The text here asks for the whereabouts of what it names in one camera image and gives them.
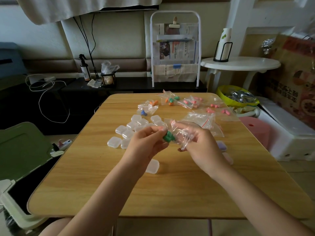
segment green storage box lid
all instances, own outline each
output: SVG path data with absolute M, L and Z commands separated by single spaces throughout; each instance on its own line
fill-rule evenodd
M 19 180 L 51 159 L 51 143 L 30 122 L 0 131 L 0 180 Z

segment white metal rack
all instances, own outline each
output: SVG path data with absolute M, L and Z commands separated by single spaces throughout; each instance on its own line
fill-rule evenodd
M 150 18 L 150 41 L 151 41 L 151 68 L 152 68 L 152 87 L 154 87 L 154 65 L 153 65 L 153 31 L 152 31 L 152 18 L 156 13 L 193 13 L 198 18 L 198 40 L 199 40 L 199 58 L 198 58 L 198 72 L 197 72 L 197 87 L 199 87 L 199 78 L 200 78 L 200 63 L 201 63 L 201 20 L 200 16 L 195 11 L 180 11 L 180 10 L 174 10 L 174 11 L 156 11 L 151 15 Z

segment foil wrapper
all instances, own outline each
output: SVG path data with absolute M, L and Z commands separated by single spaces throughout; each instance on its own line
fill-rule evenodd
M 256 97 L 254 95 L 242 90 L 231 90 L 225 96 L 239 103 L 254 103 L 256 101 Z
M 265 55 L 269 54 L 270 50 L 271 50 L 271 46 L 274 43 L 276 38 L 272 38 L 272 39 L 266 39 L 264 40 L 264 42 L 262 43 L 262 50 L 264 52 Z

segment blue storage box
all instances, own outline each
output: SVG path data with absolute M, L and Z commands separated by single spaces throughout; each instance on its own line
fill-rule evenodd
M 27 70 L 13 42 L 0 42 L 0 79 L 11 75 L 26 75 Z

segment cardboard box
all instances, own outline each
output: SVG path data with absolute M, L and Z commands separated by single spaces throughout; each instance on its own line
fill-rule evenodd
M 281 67 L 264 76 L 265 97 L 315 129 L 315 42 L 278 35 L 269 58 Z

